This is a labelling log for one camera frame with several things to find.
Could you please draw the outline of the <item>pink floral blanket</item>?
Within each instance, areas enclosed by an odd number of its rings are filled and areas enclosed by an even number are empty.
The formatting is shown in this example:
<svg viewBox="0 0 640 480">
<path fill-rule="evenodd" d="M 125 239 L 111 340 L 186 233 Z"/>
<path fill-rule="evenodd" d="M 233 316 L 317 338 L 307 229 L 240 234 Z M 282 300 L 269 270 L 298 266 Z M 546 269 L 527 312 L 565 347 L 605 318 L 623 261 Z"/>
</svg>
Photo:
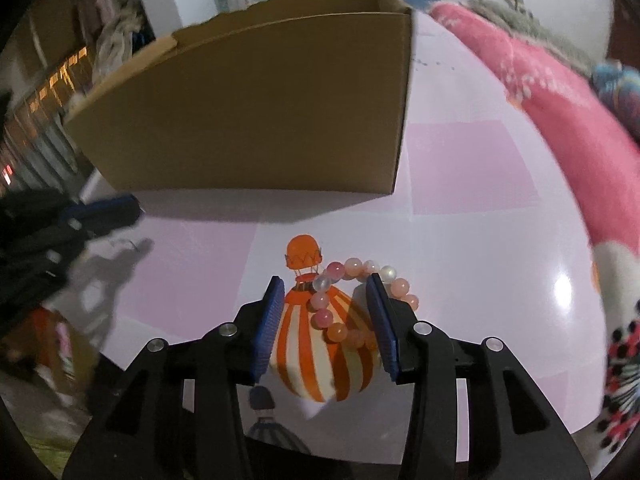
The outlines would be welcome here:
<svg viewBox="0 0 640 480">
<path fill-rule="evenodd" d="M 543 48 L 461 4 L 437 3 L 431 16 L 494 73 L 534 123 L 585 220 L 608 353 L 600 414 L 576 440 L 592 474 L 600 474 L 639 428 L 638 145 L 588 82 Z"/>
</svg>

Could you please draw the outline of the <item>blue patterned quilt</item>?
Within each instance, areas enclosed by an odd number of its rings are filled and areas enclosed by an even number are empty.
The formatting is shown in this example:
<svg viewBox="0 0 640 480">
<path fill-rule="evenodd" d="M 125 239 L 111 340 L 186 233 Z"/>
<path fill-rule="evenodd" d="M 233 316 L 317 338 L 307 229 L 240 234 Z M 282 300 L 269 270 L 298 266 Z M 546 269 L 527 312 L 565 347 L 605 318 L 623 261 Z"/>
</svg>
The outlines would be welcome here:
<svg viewBox="0 0 640 480">
<path fill-rule="evenodd" d="M 618 61 L 594 66 L 591 85 L 600 101 L 639 142 L 640 77 L 639 71 Z"/>
</svg>

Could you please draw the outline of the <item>grey fuzzy blanket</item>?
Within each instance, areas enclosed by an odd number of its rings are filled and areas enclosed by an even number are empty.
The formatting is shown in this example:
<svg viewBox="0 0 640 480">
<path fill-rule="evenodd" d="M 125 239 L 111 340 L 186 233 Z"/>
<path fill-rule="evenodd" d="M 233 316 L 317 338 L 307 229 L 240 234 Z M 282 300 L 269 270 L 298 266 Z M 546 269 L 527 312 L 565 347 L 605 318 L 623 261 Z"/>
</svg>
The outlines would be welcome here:
<svg viewBox="0 0 640 480">
<path fill-rule="evenodd" d="M 544 27 L 526 6 L 525 11 L 515 11 L 503 0 L 468 0 L 466 6 L 505 30 L 511 37 L 544 48 L 580 76 L 586 79 L 591 77 L 597 62 L 569 39 Z"/>
</svg>

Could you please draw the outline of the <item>wooden wardrobe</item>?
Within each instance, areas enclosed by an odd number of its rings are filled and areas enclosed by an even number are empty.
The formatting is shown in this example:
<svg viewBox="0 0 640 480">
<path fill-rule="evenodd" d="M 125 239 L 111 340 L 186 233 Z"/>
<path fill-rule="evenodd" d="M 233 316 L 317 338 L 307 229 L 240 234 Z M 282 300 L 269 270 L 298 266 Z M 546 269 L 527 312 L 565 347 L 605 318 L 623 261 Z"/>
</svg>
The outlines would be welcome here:
<svg viewBox="0 0 640 480">
<path fill-rule="evenodd" d="M 81 185 L 81 156 L 64 122 L 91 75 L 76 0 L 34 0 L 1 50 L 2 192 Z"/>
</svg>

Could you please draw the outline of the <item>brown cardboard box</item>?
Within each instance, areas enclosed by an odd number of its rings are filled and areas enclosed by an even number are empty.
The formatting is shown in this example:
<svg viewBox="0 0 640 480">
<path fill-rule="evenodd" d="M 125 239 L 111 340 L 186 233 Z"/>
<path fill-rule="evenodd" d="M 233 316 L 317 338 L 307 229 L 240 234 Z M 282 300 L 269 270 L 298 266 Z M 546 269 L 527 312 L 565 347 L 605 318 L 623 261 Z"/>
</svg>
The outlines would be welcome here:
<svg viewBox="0 0 640 480">
<path fill-rule="evenodd" d="M 390 194 L 412 40 L 400 0 L 267 0 L 155 40 L 65 129 L 118 190 Z"/>
</svg>

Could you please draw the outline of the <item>pile of clothes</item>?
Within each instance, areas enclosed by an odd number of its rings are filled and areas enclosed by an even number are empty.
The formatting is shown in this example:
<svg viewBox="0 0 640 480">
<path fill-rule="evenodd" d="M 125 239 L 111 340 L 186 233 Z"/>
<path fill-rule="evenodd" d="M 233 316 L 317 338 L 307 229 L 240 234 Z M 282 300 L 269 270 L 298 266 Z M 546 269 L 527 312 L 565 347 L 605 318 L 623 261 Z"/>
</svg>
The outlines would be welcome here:
<svg viewBox="0 0 640 480">
<path fill-rule="evenodd" d="M 98 84 L 134 55 L 134 34 L 141 32 L 145 18 L 140 6 L 127 3 L 104 26 L 96 43 L 92 82 Z"/>
</svg>

